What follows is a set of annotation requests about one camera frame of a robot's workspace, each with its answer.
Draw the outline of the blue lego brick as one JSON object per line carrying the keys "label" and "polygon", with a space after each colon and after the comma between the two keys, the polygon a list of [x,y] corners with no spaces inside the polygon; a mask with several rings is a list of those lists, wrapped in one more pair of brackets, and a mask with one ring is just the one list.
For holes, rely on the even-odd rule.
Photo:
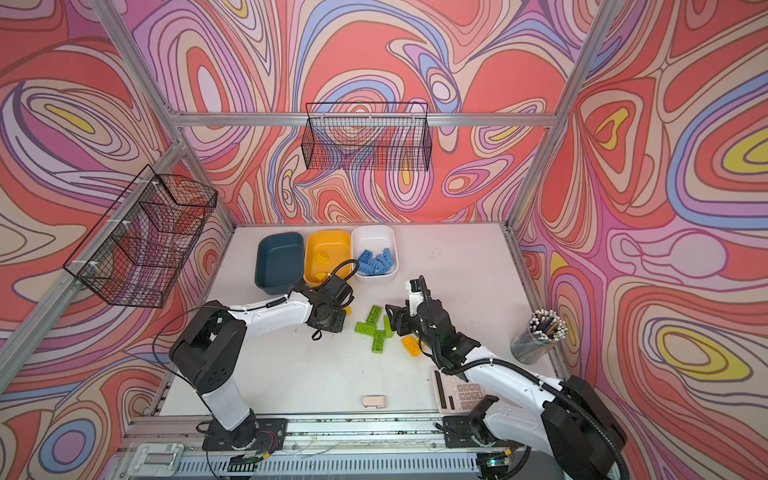
{"label": "blue lego brick", "polygon": [[385,248],[383,250],[382,256],[383,256],[384,260],[386,261],[386,264],[389,267],[393,267],[394,266],[394,260],[393,260],[392,252],[391,252],[391,250],[389,248]]}
{"label": "blue lego brick", "polygon": [[373,258],[373,254],[369,250],[364,250],[361,255],[358,257],[358,261],[360,263],[369,263],[370,260]]}
{"label": "blue lego brick", "polygon": [[388,270],[388,263],[386,262],[386,259],[381,255],[377,255],[374,258],[374,267],[377,272],[384,272],[386,273]]}

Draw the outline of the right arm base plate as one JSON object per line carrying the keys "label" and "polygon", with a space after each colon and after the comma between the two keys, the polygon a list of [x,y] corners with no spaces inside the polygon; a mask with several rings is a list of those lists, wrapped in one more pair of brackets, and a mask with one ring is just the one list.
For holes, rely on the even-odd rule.
{"label": "right arm base plate", "polygon": [[508,442],[496,438],[481,422],[469,415],[444,416],[440,423],[448,448],[501,448]]}

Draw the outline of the yellow plastic bin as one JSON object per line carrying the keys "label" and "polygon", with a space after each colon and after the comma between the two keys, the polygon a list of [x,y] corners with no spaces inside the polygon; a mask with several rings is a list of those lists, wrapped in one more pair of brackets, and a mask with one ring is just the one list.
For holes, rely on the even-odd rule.
{"label": "yellow plastic bin", "polygon": [[351,259],[351,236],[344,230],[323,230],[306,242],[304,280],[311,287],[322,281],[342,262]]}

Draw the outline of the dark teal plastic bin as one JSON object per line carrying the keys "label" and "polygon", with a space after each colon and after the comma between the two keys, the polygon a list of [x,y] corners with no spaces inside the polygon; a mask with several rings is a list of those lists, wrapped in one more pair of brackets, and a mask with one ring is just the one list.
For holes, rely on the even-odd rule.
{"label": "dark teal plastic bin", "polygon": [[298,232],[269,235],[259,242],[254,282],[267,295],[287,293],[304,274],[304,238]]}

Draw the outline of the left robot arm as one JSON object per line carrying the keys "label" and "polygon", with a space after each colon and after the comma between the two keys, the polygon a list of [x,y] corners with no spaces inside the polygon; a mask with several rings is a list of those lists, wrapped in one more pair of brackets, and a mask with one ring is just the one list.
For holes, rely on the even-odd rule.
{"label": "left robot arm", "polygon": [[212,415],[212,448],[274,451],[281,440],[258,423],[233,378],[243,344],[273,331],[307,325],[318,340],[339,333],[354,300],[347,280],[331,275],[317,287],[297,282],[279,297],[247,305],[209,301],[169,350],[169,359]]}

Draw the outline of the pink eraser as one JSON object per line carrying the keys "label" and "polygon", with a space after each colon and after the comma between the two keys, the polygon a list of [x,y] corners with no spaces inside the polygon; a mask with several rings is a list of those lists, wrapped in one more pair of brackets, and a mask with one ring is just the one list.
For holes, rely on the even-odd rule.
{"label": "pink eraser", "polygon": [[361,404],[366,409],[384,409],[387,407],[387,398],[385,395],[367,395],[362,398]]}

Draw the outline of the green lego brick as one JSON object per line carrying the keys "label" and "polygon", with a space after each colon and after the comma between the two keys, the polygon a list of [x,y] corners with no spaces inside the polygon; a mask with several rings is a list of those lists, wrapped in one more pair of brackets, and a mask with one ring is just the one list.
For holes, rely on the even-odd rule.
{"label": "green lego brick", "polygon": [[391,329],[391,322],[388,315],[384,316],[384,329],[385,329],[385,337],[386,338],[392,338],[394,333]]}
{"label": "green lego brick", "polygon": [[371,351],[375,354],[382,354],[384,351],[385,340],[386,333],[382,330],[377,330],[373,337]]}
{"label": "green lego brick", "polygon": [[382,311],[383,311],[383,308],[381,306],[373,305],[366,317],[365,323],[367,325],[371,325],[374,328],[376,328],[381,318]]}

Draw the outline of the cup of pencils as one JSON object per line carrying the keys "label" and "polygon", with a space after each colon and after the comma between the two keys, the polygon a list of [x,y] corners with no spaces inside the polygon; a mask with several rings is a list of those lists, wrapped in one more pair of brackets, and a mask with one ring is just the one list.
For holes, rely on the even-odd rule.
{"label": "cup of pencils", "polygon": [[534,364],[569,333],[566,322],[554,311],[535,310],[522,330],[511,342],[510,352],[523,364]]}

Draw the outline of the pink calculator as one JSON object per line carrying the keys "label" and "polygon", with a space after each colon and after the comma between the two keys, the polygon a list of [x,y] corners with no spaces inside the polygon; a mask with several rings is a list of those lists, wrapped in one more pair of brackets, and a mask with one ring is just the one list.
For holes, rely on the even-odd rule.
{"label": "pink calculator", "polygon": [[482,386],[465,382],[457,376],[446,376],[437,369],[432,371],[431,381],[440,413],[469,413],[486,395]]}

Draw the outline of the green lego brick low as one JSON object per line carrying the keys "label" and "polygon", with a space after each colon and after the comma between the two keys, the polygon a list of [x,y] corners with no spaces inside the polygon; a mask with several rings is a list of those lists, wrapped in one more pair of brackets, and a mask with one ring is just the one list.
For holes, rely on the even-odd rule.
{"label": "green lego brick low", "polygon": [[354,327],[354,332],[361,335],[374,337],[377,333],[377,328],[374,325],[368,323],[357,322]]}

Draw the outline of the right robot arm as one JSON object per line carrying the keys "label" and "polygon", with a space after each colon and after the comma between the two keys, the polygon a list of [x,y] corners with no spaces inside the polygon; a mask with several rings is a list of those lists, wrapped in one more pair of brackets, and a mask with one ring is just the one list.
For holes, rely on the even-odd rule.
{"label": "right robot arm", "polygon": [[465,417],[482,447],[510,441],[550,455],[570,479],[628,479],[628,437],[592,385],[534,373],[459,332],[424,278],[408,282],[404,305],[385,307],[391,329],[413,335],[438,372],[483,387],[487,394]]}

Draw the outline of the green lego brick bottom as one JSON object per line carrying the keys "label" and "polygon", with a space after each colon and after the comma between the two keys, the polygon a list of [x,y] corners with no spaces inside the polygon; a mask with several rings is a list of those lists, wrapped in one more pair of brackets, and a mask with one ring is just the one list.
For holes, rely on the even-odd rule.
{"label": "green lego brick bottom", "polygon": [[375,354],[382,354],[384,351],[385,340],[386,333],[382,330],[377,330],[373,337],[371,351]]}

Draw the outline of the yellow lego brick long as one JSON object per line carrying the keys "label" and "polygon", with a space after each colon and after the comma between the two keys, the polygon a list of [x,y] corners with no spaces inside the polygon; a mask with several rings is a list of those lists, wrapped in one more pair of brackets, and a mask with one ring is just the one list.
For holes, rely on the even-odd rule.
{"label": "yellow lego brick long", "polygon": [[406,352],[413,358],[417,358],[422,354],[422,349],[419,346],[419,341],[413,336],[404,336],[401,338],[401,344]]}

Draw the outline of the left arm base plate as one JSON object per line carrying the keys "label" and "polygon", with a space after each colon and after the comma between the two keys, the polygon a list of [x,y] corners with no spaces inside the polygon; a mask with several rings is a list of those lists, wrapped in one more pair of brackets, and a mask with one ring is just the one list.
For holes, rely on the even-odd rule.
{"label": "left arm base plate", "polygon": [[206,452],[257,451],[274,453],[281,450],[287,433],[286,418],[246,420],[234,430],[226,430],[212,420],[205,431],[202,450]]}

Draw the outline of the blue lego brick lone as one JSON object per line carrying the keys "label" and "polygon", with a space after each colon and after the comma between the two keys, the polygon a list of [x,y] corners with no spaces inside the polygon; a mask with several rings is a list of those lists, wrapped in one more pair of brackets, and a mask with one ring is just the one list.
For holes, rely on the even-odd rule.
{"label": "blue lego brick lone", "polygon": [[361,275],[366,275],[366,276],[373,276],[376,274],[375,268],[367,263],[360,263],[358,267],[358,272]]}

